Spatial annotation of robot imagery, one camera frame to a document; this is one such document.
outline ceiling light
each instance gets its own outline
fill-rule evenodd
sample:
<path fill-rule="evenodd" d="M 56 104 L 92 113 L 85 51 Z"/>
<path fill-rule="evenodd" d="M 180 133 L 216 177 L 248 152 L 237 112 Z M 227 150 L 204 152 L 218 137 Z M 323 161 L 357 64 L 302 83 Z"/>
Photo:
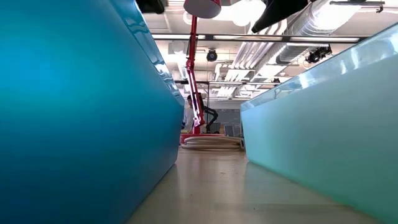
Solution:
<path fill-rule="evenodd" d="M 325 43 L 334 43 L 334 42 L 356 43 L 359 41 L 359 38 L 357 38 L 357 37 L 291 37 L 290 41 L 292 41 L 292 42 L 309 41 L 309 42 L 325 42 Z"/>
<path fill-rule="evenodd" d="M 189 15 L 187 11 L 184 11 L 184 13 L 182 14 L 182 20 L 184 20 L 184 23 L 186 23 L 187 25 L 192 25 L 192 16 Z"/>
<path fill-rule="evenodd" d="M 246 83 L 246 85 L 279 85 L 280 83 L 266 83 L 266 82 L 252 82 L 252 83 Z"/>
<path fill-rule="evenodd" d="M 214 35 L 215 40 L 251 40 L 251 41 L 281 41 L 282 37 L 260 35 Z"/>
<path fill-rule="evenodd" d="M 209 84 L 242 85 L 243 82 L 209 82 Z"/>
<path fill-rule="evenodd" d="M 223 6 L 213 20 L 232 21 L 235 25 L 244 27 L 259 19 L 265 8 L 266 5 L 262 1 L 241 0 L 231 6 Z"/>
<path fill-rule="evenodd" d="M 189 40 L 190 35 L 187 34 L 152 34 L 155 40 Z M 199 40 L 204 40 L 204 35 L 198 35 Z"/>
<path fill-rule="evenodd" d="M 299 64 L 278 64 L 278 63 L 267 63 L 269 66 L 285 66 L 285 67 L 299 67 Z"/>
<path fill-rule="evenodd" d="M 169 6 L 183 6 L 184 0 L 169 0 Z"/>
<path fill-rule="evenodd" d="M 317 43 L 286 43 L 289 47 L 329 47 L 329 44 Z"/>
<path fill-rule="evenodd" d="M 209 100 L 250 100 L 250 98 L 209 98 Z"/>

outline turquoise surface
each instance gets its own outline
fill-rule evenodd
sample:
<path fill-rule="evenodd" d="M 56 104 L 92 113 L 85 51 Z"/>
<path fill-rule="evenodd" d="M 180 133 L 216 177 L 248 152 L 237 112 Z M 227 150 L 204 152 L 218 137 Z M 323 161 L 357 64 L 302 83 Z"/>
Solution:
<path fill-rule="evenodd" d="M 398 26 L 242 105 L 250 161 L 398 223 Z"/>
<path fill-rule="evenodd" d="M 183 98 L 134 1 L 0 0 L 0 223 L 123 223 Z"/>

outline person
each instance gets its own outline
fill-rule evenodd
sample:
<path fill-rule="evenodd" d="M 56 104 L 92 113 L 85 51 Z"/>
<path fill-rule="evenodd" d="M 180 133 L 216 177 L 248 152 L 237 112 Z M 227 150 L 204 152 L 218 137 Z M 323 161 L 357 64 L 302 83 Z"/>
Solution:
<path fill-rule="evenodd" d="M 184 119 L 182 123 L 182 129 L 186 131 L 191 131 L 193 128 L 193 119 L 195 115 L 193 113 L 192 98 L 191 95 L 187 98 L 188 105 L 184 108 Z"/>

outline cable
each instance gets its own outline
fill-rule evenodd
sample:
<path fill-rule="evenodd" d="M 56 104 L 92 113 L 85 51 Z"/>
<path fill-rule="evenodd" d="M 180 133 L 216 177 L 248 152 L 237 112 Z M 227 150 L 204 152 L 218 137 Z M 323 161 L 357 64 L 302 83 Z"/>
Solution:
<path fill-rule="evenodd" d="M 242 140 L 243 138 L 225 136 L 190 137 L 184 140 L 181 148 L 206 151 L 243 150 Z"/>

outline black camera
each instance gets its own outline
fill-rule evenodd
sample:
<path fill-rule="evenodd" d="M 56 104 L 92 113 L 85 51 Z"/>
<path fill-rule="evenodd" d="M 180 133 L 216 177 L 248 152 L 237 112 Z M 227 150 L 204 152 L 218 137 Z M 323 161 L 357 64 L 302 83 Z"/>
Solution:
<path fill-rule="evenodd" d="M 217 53 L 216 50 L 209 50 L 209 52 L 207 53 L 207 61 L 208 62 L 214 62 L 217 60 Z"/>
<path fill-rule="evenodd" d="M 310 55 L 305 59 L 305 61 L 308 63 L 318 63 L 320 60 L 324 59 L 326 55 L 330 55 L 332 53 L 330 45 L 328 47 L 319 47 L 310 51 Z"/>

